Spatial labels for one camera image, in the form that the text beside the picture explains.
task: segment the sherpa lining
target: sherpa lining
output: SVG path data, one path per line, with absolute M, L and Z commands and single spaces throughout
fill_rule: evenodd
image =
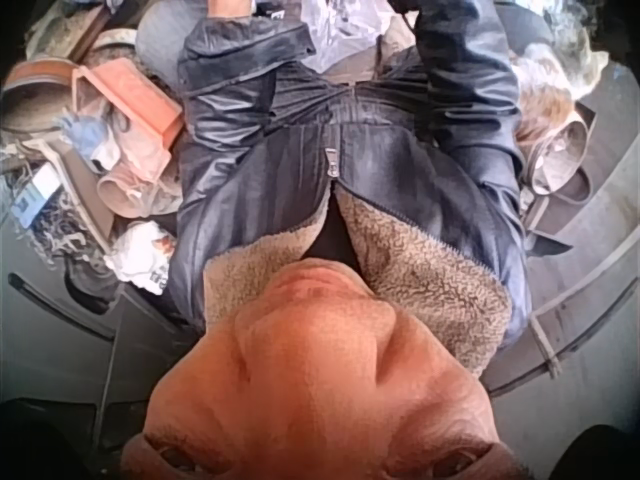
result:
M 278 270 L 302 258 L 324 225 L 328 199 L 327 194 L 314 216 L 299 228 L 262 237 L 207 262 L 204 269 L 207 326 L 256 299 Z
M 511 317 L 492 273 L 418 228 L 336 188 L 365 282 L 422 321 L 471 373 L 480 376 Z

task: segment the zipper pull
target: zipper pull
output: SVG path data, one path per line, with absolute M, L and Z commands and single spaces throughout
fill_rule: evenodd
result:
M 327 162 L 329 162 L 327 175 L 331 178 L 338 178 L 340 176 L 340 160 L 338 157 L 338 151 L 335 148 L 325 148 L 324 153 L 327 156 Z

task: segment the jacket sleeve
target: jacket sleeve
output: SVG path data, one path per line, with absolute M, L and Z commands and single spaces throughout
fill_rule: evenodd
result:
M 197 325 L 203 309 L 196 290 L 208 259 L 198 239 L 207 199 L 264 137 L 277 67 L 313 52 L 305 24 L 268 18 L 206 18 L 185 41 L 178 62 L 187 124 L 178 151 L 184 202 L 168 286 L 180 312 Z
M 507 39 L 493 0 L 418 2 L 416 43 L 429 79 L 431 131 L 494 207 L 496 273 L 513 302 L 506 346 L 522 333 L 530 310 L 517 182 L 523 162 L 514 138 L 519 90 Z M 498 235 L 505 229 L 509 235 Z

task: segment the black leather jacket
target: black leather jacket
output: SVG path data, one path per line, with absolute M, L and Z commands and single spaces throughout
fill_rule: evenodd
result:
M 522 159 L 513 137 L 518 86 L 504 30 L 492 0 L 421 5 L 415 32 L 429 78 L 432 141 L 417 121 L 427 112 L 385 101 L 368 84 L 340 87 L 322 105 L 274 119 L 277 72 L 313 52 L 302 23 L 206 19 L 188 37 L 179 75 L 190 140 L 180 154 L 185 201 L 169 279 L 187 318 L 202 325 L 228 313 L 297 260 L 317 235 L 312 227 L 324 221 L 333 188 L 374 291 L 414 311 L 463 363 L 461 349 L 499 335 L 480 366 L 468 368 L 481 370 L 498 344 L 522 332 L 530 297 L 518 218 Z M 252 266 L 234 263 L 240 252 Z M 467 263 L 456 264 L 461 259 Z M 203 278 L 207 262 L 215 265 Z M 247 275 L 260 280 L 247 286 Z M 486 278 L 458 291 L 465 275 Z M 403 285 L 400 293 L 391 279 Z M 216 292 L 205 302 L 208 288 Z M 431 288 L 448 300 L 424 310 Z M 509 310 L 506 321 L 498 304 Z M 445 331 L 452 317 L 456 333 Z M 474 328 L 493 330 L 458 348 L 455 341 L 476 335 Z

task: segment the hand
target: hand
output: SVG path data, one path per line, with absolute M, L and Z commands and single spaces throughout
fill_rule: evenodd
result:
M 251 0 L 208 0 L 209 17 L 238 18 L 251 15 Z

